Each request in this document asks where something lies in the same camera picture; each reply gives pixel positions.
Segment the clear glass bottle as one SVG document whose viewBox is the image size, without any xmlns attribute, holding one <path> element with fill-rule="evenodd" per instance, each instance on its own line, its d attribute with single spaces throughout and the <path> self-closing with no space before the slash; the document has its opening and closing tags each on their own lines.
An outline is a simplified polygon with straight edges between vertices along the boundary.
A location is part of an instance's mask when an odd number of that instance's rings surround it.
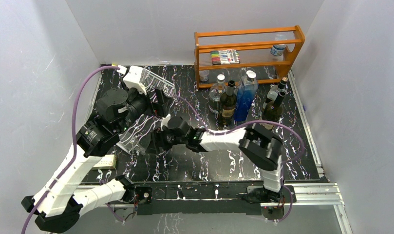
<svg viewBox="0 0 394 234">
<path fill-rule="evenodd" d="M 129 130 L 119 134 L 117 146 L 126 153 L 145 155 L 150 145 L 151 130 Z"/>
</svg>

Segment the dark green wine bottle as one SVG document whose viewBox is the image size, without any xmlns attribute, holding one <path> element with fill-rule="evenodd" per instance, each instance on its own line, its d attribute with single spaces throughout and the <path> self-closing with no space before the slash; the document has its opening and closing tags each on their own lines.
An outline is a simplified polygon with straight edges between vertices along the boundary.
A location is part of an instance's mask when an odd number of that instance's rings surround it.
<svg viewBox="0 0 394 234">
<path fill-rule="evenodd" d="M 225 93 L 220 97 L 220 106 L 217 117 L 219 125 L 228 125 L 233 118 L 237 101 L 235 84 L 234 80 L 230 80 L 227 84 Z"/>
</svg>

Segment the blue square bottle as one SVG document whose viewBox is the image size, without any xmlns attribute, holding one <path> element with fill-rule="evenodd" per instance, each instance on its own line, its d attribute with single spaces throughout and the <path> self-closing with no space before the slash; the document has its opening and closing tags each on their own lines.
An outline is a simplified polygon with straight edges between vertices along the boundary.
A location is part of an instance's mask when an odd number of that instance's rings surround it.
<svg viewBox="0 0 394 234">
<path fill-rule="evenodd" d="M 247 119 L 258 89 L 256 76 L 257 75 L 254 71 L 247 70 L 246 75 L 241 78 L 237 91 L 236 108 L 233 116 L 236 122 L 243 122 Z"/>
</svg>

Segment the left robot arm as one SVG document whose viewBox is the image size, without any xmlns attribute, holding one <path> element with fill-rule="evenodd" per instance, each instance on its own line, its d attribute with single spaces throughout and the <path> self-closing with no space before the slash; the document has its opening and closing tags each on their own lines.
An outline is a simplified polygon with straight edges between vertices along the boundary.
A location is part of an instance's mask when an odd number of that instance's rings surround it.
<svg viewBox="0 0 394 234">
<path fill-rule="evenodd" d="M 25 210 L 36 216 L 40 230 L 61 234 L 99 206 L 112 201 L 137 201 L 136 185 L 124 175 L 80 195 L 75 190 L 92 167 L 120 141 L 119 136 L 142 115 L 165 115 L 164 104 L 176 90 L 153 91 L 156 102 L 152 102 L 149 92 L 141 94 L 136 88 L 110 89 L 97 101 L 94 115 L 76 132 L 69 153 L 45 188 L 22 200 Z"/>
</svg>

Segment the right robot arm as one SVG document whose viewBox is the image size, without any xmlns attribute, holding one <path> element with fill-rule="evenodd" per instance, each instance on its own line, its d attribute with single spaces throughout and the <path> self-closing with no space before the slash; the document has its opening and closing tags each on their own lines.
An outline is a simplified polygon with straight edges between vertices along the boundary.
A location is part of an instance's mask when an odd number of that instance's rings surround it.
<svg viewBox="0 0 394 234">
<path fill-rule="evenodd" d="M 284 195 L 282 182 L 282 140 L 259 123 L 247 123 L 235 130 L 194 128 L 181 117 L 164 119 L 150 135 L 147 153 L 160 154 L 174 145 L 189 150 L 212 152 L 241 151 L 260 171 L 262 187 L 251 187 L 240 198 L 250 203 L 279 202 Z"/>
</svg>

